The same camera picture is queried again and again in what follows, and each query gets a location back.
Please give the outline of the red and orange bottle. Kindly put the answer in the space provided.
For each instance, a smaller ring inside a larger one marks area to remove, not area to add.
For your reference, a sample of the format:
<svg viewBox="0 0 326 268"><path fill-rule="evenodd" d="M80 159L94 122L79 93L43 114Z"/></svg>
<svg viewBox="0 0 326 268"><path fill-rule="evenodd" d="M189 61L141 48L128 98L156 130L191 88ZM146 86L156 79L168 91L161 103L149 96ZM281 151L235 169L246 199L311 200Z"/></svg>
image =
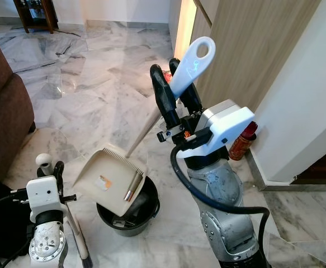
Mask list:
<svg viewBox="0 0 326 268"><path fill-rule="evenodd" d="M239 161L243 158L244 154L249 150L250 145L252 145L252 142L257 138L256 132L258 127L257 123L250 122L229 149L230 159Z"/></svg>

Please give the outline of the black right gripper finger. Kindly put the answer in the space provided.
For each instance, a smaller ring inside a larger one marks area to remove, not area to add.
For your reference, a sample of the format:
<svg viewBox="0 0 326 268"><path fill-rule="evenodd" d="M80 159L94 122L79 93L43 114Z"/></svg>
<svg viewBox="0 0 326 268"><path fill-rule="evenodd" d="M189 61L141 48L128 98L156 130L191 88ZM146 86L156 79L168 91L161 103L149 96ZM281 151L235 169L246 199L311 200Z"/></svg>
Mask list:
<svg viewBox="0 0 326 268"><path fill-rule="evenodd" d="M179 117L176 112L176 98L165 79L163 70L158 64L150 67L150 78L152 79L155 101L159 113L166 123L167 128L179 125Z"/></svg>
<svg viewBox="0 0 326 268"><path fill-rule="evenodd" d="M189 114L198 114L202 111L202 104L194 82L201 74L198 60L171 59L171 90L175 99L181 100Z"/></svg>

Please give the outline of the white long-handled dustpan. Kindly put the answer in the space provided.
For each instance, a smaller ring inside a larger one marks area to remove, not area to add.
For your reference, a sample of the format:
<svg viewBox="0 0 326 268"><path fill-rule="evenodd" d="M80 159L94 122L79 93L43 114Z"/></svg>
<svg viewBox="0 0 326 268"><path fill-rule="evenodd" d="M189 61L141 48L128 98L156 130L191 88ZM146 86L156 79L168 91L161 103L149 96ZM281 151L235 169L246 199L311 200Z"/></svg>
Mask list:
<svg viewBox="0 0 326 268"><path fill-rule="evenodd" d="M198 67L202 74L207 66L211 64L215 51L216 44L214 40L208 36L202 36L188 46L181 61L198 60ZM157 120L161 118L156 105L155 94L152 100L155 104L150 104L145 113L148 115L147 122L142 126L129 150L124 151L114 145L103 146L89 157L73 184L76 190L88 195L97 204L117 216L122 216L129 210L131 202L137 197L138 189L140 189L142 181L147 175L147 166L140 161L131 159L130 156ZM136 172L142 172L143 178L132 199L126 202L124 200L125 194Z"/></svg>

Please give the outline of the brown fabric sofa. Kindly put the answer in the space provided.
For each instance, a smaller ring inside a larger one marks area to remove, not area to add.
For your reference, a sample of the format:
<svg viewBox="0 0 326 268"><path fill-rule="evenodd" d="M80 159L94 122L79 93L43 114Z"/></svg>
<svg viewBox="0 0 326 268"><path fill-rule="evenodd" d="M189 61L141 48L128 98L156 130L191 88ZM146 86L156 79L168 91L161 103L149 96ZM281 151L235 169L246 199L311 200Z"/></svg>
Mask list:
<svg viewBox="0 0 326 268"><path fill-rule="evenodd" d="M0 180L6 178L26 136L35 128L26 86L0 49Z"/></svg>

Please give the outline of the black plastic bucket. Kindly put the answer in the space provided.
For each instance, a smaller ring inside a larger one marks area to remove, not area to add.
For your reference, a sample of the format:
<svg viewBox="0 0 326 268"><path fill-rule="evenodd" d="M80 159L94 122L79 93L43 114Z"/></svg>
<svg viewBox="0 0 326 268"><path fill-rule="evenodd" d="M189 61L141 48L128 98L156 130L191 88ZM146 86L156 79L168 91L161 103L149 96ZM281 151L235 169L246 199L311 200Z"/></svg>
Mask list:
<svg viewBox="0 0 326 268"><path fill-rule="evenodd" d="M115 232L124 237L142 233L160 210L159 195L152 179L145 177L138 196L131 202L129 210L117 216L105 207L96 204L98 216Z"/></svg>

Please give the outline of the dark wooden cabinet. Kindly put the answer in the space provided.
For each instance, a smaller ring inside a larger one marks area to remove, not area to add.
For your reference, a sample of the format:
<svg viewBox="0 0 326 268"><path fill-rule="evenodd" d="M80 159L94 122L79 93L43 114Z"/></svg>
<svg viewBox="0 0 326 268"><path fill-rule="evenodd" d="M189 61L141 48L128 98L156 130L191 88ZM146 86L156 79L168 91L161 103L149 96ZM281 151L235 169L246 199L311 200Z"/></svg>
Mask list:
<svg viewBox="0 0 326 268"><path fill-rule="evenodd" d="M52 0L12 0L25 33L42 29L50 34L58 28L58 19Z"/></svg>

